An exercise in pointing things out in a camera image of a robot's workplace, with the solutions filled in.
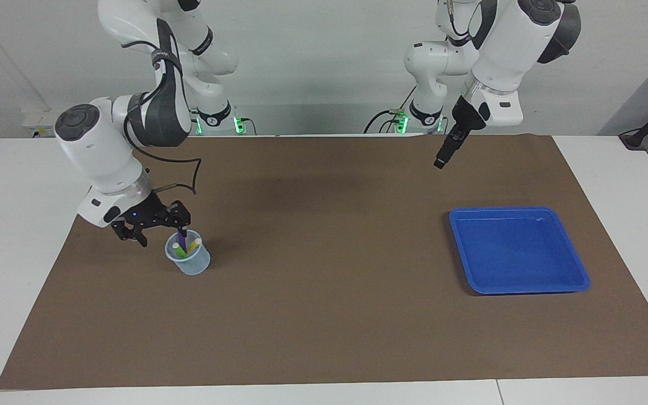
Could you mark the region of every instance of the white table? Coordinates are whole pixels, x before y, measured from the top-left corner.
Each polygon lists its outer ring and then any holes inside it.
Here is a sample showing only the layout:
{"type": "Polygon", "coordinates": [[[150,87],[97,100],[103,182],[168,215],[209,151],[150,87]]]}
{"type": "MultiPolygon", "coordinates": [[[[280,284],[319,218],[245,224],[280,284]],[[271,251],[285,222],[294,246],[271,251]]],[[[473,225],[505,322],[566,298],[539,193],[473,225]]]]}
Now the white table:
{"type": "MultiPolygon", "coordinates": [[[[648,300],[648,156],[616,138],[555,140],[648,300]]],[[[0,373],[87,188],[55,140],[0,140],[0,373]]],[[[64,402],[639,405],[648,377],[0,392],[3,404],[64,402]]]]}

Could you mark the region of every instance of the purple marker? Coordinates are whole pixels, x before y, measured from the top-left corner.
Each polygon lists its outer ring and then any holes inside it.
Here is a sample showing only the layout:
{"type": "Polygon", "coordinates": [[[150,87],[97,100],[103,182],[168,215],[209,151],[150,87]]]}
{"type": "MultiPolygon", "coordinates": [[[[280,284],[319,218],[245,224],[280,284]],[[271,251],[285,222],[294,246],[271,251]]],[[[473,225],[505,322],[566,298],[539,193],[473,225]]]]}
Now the purple marker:
{"type": "Polygon", "coordinates": [[[181,229],[178,231],[178,239],[179,239],[179,245],[182,247],[184,253],[187,253],[187,230],[186,229],[181,229]]]}

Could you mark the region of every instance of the marker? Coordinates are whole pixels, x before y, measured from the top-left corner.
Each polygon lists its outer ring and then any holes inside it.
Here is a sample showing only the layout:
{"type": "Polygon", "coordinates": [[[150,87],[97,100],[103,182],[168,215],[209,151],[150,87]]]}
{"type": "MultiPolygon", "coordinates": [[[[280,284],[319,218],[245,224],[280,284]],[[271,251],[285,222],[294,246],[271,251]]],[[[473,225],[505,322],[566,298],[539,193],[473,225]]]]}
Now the marker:
{"type": "Polygon", "coordinates": [[[184,254],[187,254],[187,234],[188,232],[186,230],[181,230],[177,233],[179,246],[182,247],[184,254]]]}
{"type": "Polygon", "coordinates": [[[174,242],[172,249],[177,252],[177,256],[179,256],[180,259],[187,259],[187,252],[185,252],[185,250],[182,249],[182,246],[180,246],[177,242],[174,242]]]}
{"type": "Polygon", "coordinates": [[[188,247],[187,251],[195,251],[197,247],[201,244],[201,238],[196,238],[193,242],[191,242],[190,247],[188,247]]]}

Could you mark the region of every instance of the power outlet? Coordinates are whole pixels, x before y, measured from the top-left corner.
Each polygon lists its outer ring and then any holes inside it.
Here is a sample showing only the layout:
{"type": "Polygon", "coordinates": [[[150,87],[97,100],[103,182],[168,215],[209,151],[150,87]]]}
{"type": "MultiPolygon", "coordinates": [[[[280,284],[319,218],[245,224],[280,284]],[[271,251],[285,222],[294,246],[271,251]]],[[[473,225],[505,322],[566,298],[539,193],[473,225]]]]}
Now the power outlet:
{"type": "Polygon", "coordinates": [[[26,115],[21,126],[31,138],[54,138],[54,123],[59,117],[51,112],[26,115]]]}

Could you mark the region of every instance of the green marker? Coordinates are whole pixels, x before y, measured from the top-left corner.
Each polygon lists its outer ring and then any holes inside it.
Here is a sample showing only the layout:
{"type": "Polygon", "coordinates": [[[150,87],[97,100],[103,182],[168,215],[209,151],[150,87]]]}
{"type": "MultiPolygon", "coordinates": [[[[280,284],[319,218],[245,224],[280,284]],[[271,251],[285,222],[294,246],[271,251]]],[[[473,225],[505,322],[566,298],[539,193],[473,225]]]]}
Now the green marker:
{"type": "Polygon", "coordinates": [[[172,249],[177,252],[177,256],[179,256],[180,259],[187,259],[187,252],[185,252],[177,242],[174,242],[172,249]]]}

